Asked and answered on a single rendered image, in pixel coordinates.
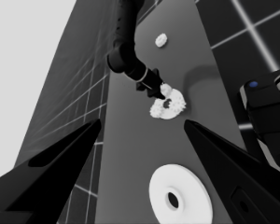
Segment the dark robot body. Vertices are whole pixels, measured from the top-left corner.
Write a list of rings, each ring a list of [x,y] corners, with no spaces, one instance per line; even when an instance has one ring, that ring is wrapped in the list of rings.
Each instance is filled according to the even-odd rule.
[[[248,80],[239,95],[266,161],[280,172],[280,70]]]

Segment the large thick white disc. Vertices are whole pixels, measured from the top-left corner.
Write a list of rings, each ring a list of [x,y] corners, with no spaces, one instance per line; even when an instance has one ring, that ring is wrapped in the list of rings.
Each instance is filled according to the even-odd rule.
[[[206,188],[181,165],[159,167],[150,178],[148,195],[160,224],[212,224],[213,207]]]

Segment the small white gear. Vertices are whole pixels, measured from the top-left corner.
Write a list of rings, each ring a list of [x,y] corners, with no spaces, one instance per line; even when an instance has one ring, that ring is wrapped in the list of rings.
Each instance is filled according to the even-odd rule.
[[[168,85],[167,83],[162,83],[161,84],[161,94],[165,97],[168,97],[171,92],[172,92],[173,88]]]
[[[161,116],[163,110],[164,110],[163,101],[156,100],[152,105],[152,107],[150,108],[149,113],[152,118],[158,119]]]
[[[172,90],[171,100],[170,107],[174,112],[180,113],[186,108],[186,102],[180,91]]]
[[[156,44],[156,46],[157,46],[158,48],[162,48],[162,47],[166,44],[167,40],[168,40],[168,37],[167,37],[166,34],[160,34],[160,35],[156,38],[155,44]]]

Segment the white round pinned carrier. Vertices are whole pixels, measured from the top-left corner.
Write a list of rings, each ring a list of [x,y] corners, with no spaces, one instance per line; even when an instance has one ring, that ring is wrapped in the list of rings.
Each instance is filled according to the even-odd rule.
[[[159,117],[159,119],[174,119],[176,118],[180,113],[176,113],[174,112],[171,107],[170,107],[170,103],[172,102],[171,100],[171,94],[168,96],[168,97],[165,97],[164,100],[161,100],[161,99],[156,99],[156,100],[161,100],[163,101],[163,107],[164,107],[164,110],[161,114],[161,116]]]

